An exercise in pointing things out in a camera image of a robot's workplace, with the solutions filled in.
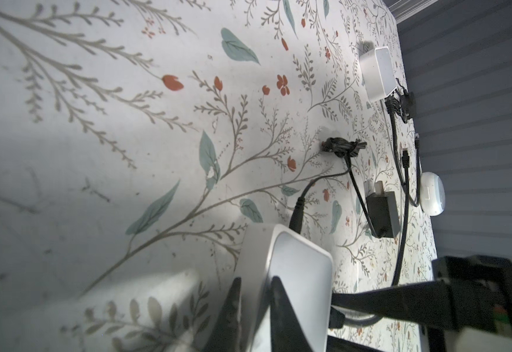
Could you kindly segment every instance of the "power cord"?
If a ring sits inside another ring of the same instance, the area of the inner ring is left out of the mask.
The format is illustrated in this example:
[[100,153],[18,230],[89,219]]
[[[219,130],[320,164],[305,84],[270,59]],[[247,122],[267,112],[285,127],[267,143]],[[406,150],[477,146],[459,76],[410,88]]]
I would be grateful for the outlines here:
[[[408,155],[407,150],[403,151],[401,159],[402,159],[403,168],[405,169],[405,192],[408,194],[408,187],[409,187],[409,182],[410,182],[410,180],[408,179],[408,168],[410,166],[410,157]],[[393,280],[391,281],[391,286],[398,285],[399,278],[401,277],[402,262],[403,262],[403,258],[405,255],[407,229],[408,229],[408,202],[405,202],[401,243],[399,245],[399,250],[398,250],[398,254],[397,254],[397,264],[395,265],[395,271],[393,274]],[[347,294],[347,293],[333,293],[332,294],[332,304],[335,304],[335,302],[337,300],[337,295],[342,295],[341,297],[344,297],[344,299],[348,299],[348,297],[350,297],[350,299],[351,299],[351,296],[352,296],[352,294]],[[353,318],[346,317],[344,319],[344,325],[366,327],[366,326],[371,326],[373,324],[376,324],[381,319],[383,319],[383,317],[381,317],[380,315],[373,315],[372,317],[366,318],[366,319],[353,319]]]
[[347,173],[352,175],[352,164],[350,162],[351,157],[357,157],[360,149],[364,149],[367,143],[361,142],[359,139],[355,142],[348,142],[344,138],[328,138],[326,142],[323,143],[322,150],[323,151],[332,151],[339,158],[344,158],[346,160],[346,165],[348,169],[341,173],[334,173],[333,175],[324,175],[317,177],[316,179],[309,182],[307,187],[301,193],[301,196],[297,198],[297,203],[293,209],[293,214],[291,215],[291,220],[289,221],[289,228],[298,234],[301,233],[301,229],[303,227],[303,218],[304,218],[304,210],[305,210],[305,196],[309,192],[309,189],[315,184],[315,182],[326,179],[327,177],[338,177],[344,176]]
[[[375,233],[375,229],[373,228],[373,225],[371,223],[371,218],[369,216],[369,213],[367,212],[367,207],[365,205],[364,199],[361,196],[361,193],[359,192],[359,187],[356,182],[356,178],[354,177],[354,173],[352,172],[352,157],[357,157],[358,152],[360,149],[365,148],[367,145],[366,142],[361,142],[360,140],[356,140],[355,142],[348,142],[347,140],[343,138],[328,138],[326,142],[323,143],[322,150],[323,151],[329,151],[333,152],[337,157],[344,158],[346,161],[346,165],[348,166],[348,169],[341,173],[335,173],[333,175],[324,175],[317,177],[314,180],[311,180],[307,187],[303,190],[301,193],[301,196],[297,199],[297,203],[295,204],[295,208],[293,210],[293,214],[291,215],[291,220],[289,221],[289,228],[297,233],[301,233],[301,229],[303,227],[303,217],[304,217],[304,208],[305,208],[305,196],[309,192],[309,189],[312,187],[312,185],[315,184],[315,182],[325,179],[327,177],[338,177],[343,176],[347,173],[350,174],[350,178],[352,180],[352,185],[354,186],[354,189],[356,190],[356,194],[359,199],[359,203],[362,206],[362,209],[364,210],[364,216],[367,220],[367,224],[369,225],[369,228],[371,230],[371,233],[373,236],[377,237]],[[402,165],[405,169],[405,193],[408,195],[408,188],[409,188],[409,179],[408,179],[408,168],[410,167],[410,157],[408,155],[408,151],[404,150],[402,155]],[[391,281],[391,286],[398,285],[399,278],[401,276],[401,268],[402,268],[402,261],[405,254],[405,243],[406,243],[406,232],[408,228],[408,202],[405,202],[405,211],[403,215],[403,226],[402,226],[402,235],[401,235],[401,243],[399,246],[399,251],[397,254],[397,264],[395,265],[395,271],[393,274],[393,281]],[[334,297],[337,295],[337,293],[332,294],[332,299],[334,300]],[[351,318],[345,318],[346,324],[351,324],[354,326],[370,326],[375,323],[377,323],[379,320],[381,320],[382,317],[374,315],[370,318],[366,319],[351,319]]]
[[[408,92],[403,87],[403,90],[405,92],[405,96],[408,95]],[[391,120],[391,131],[393,134],[393,161],[395,163],[396,169],[397,169],[397,175],[401,184],[401,187],[403,190],[405,189],[405,180],[401,173],[401,168],[399,167],[398,162],[398,154],[397,154],[397,127],[395,126],[395,115],[403,116],[403,114],[406,114],[406,112],[403,111],[403,108],[400,104],[400,102],[392,95],[385,98],[385,106],[387,109],[387,113],[389,114],[389,118]],[[419,146],[420,146],[420,137],[418,134],[414,136],[414,148],[416,151],[416,199],[414,199],[409,192],[407,191],[407,198],[408,201],[413,205],[413,207],[418,207],[420,205],[420,153],[419,153]]]

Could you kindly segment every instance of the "plug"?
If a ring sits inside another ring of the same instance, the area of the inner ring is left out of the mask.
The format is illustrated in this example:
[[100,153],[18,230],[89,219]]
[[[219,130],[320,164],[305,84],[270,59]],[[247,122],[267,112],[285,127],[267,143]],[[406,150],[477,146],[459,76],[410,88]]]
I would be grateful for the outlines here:
[[402,150],[401,156],[402,167],[408,169],[410,167],[410,156],[408,155],[408,149],[404,148]]
[[365,201],[376,237],[395,238],[401,230],[395,193],[385,192],[383,182],[378,181],[375,193],[368,195]]
[[305,197],[297,198],[297,203],[293,209],[291,220],[289,221],[289,228],[298,234],[301,233],[303,228],[303,218],[305,217]]

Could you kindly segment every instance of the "cable connector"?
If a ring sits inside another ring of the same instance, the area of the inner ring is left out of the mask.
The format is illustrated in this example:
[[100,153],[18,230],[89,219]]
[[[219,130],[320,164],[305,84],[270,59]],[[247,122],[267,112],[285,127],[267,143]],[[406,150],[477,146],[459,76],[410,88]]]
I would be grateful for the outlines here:
[[403,149],[402,157],[401,157],[402,167],[405,171],[410,167],[410,156],[408,155],[408,150]]
[[305,196],[297,198],[297,203],[293,208],[293,214],[289,221],[289,228],[297,233],[301,233],[303,228],[303,218],[305,217]]
[[327,138],[322,144],[322,151],[334,153],[339,158],[351,157],[355,158],[358,156],[360,149],[365,149],[367,142],[362,142],[357,139],[355,142],[347,141],[344,138]]

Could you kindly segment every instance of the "wallpaper leaf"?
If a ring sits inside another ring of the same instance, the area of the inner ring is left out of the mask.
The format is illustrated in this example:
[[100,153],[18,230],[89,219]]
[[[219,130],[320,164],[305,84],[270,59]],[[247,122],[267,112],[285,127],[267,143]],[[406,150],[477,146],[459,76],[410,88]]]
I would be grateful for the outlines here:
[[131,299],[131,303],[129,304],[129,312],[131,313],[131,319],[136,323],[140,317],[139,303],[136,299]]
[[124,327],[125,327],[124,325],[114,325],[114,326],[111,326],[110,328],[105,330],[105,334],[112,334],[114,332],[117,332],[117,331],[121,330]]
[[99,324],[96,324],[96,325],[92,325],[92,326],[90,326],[89,328],[86,329],[85,333],[88,334],[88,335],[91,335],[94,332],[96,332],[97,330],[103,328],[104,325],[105,325],[105,322],[99,323]]
[[107,303],[107,314],[111,318],[111,320],[115,319],[115,315],[117,314],[117,306],[115,305],[115,302],[109,301]]
[[330,12],[330,4],[328,3],[328,0],[324,0],[324,7],[325,7],[325,18],[328,16],[328,13]]
[[359,198],[356,197],[356,214],[361,214],[361,203],[359,202]]
[[253,61],[257,64],[260,63],[252,49],[242,43],[231,31],[223,28],[221,29],[221,36],[223,37],[223,49],[228,57],[235,61]]
[[295,33],[295,37],[297,36],[297,32],[295,32],[295,20],[293,19],[293,13],[291,13],[291,6],[289,5],[289,0],[283,0],[283,9],[285,10],[285,15],[288,17],[288,21],[293,28],[293,32]]
[[201,143],[199,144],[199,163],[205,171],[205,176],[207,176],[207,189],[211,190],[220,178],[220,167],[217,161],[217,154],[215,153],[215,146],[205,131],[203,131]]
[[253,222],[264,222],[256,204],[247,198],[240,200],[240,212]]
[[336,226],[338,226],[338,221],[340,220],[340,216],[342,216],[342,206],[338,201],[334,201],[332,203],[332,223],[330,233],[333,234],[336,231]]
[[288,197],[291,195],[294,195],[298,191],[299,191],[298,189],[295,189],[295,188],[289,187],[289,186],[285,186],[285,185],[281,187],[281,193],[287,195]]
[[197,329],[197,332],[200,333],[202,332],[203,330],[205,330],[207,328],[207,326],[209,326],[209,320],[211,319],[211,316],[209,315],[207,318],[205,318],[201,324],[199,324],[199,328]]
[[158,301],[149,297],[147,302],[148,315],[150,316],[152,323],[154,323],[155,327],[159,327],[162,322],[162,306]]
[[161,196],[158,200],[154,201],[144,214],[140,217],[139,220],[133,222],[131,226],[125,232],[127,235],[137,235],[141,232],[146,231],[149,227],[151,227],[158,219],[166,212],[168,207],[170,206],[170,202],[174,199],[174,194],[176,193],[176,189],[178,189],[178,185],[180,181],[176,183],[171,190],[168,191],[165,195]]

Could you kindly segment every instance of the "teal leaf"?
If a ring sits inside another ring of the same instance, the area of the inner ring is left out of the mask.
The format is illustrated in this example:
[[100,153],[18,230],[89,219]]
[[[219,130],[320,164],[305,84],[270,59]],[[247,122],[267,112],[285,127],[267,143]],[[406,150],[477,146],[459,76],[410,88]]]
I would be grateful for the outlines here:
[[325,18],[328,16],[328,13],[330,12],[330,4],[328,3],[328,0],[324,0],[324,6],[325,6]]
[[140,219],[133,222],[131,226],[129,226],[125,234],[137,235],[146,231],[149,227],[152,226],[153,223],[158,221],[158,219],[162,216],[162,214],[164,214],[164,212],[166,212],[170,206],[170,202],[174,198],[174,193],[176,193],[176,189],[178,189],[179,184],[180,181],[178,181],[178,183],[176,183],[176,185],[171,190],[169,190],[168,193],[161,196],[158,200],[149,205]]
[[293,32],[295,33],[295,37],[297,36],[297,32],[295,32],[295,20],[293,19],[293,13],[291,13],[291,6],[289,5],[289,0],[283,0],[283,9],[285,10],[285,15],[288,17],[288,21],[293,28]]
[[285,186],[285,185],[283,187],[281,187],[281,193],[287,195],[288,197],[290,195],[294,195],[298,191],[299,191],[298,189],[295,189],[295,188],[289,187],[289,186]]
[[340,220],[340,216],[342,216],[342,206],[338,201],[334,201],[332,203],[332,224],[330,233],[334,233],[336,231],[336,226],[338,225],[338,221]]
[[242,43],[236,35],[232,34],[231,31],[223,28],[221,29],[221,36],[223,37],[223,49],[228,57],[235,61],[253,61],[257,64],[260,63],[256,54]]
[[361,214],[361,203],[359,202],[359,198],[356,197],[356,213]]
[[240,200],[240,212],[253,222],[264,222],[258,211],[256,204],[250,199],[244,198]]
[[213,189],[213,186],[220,178],[220,167],[217,161],[217,154],[215,153],[215,146],[207,136],[205,131],[201,136],[199,143],[199,164],[205,171],[207,189]]

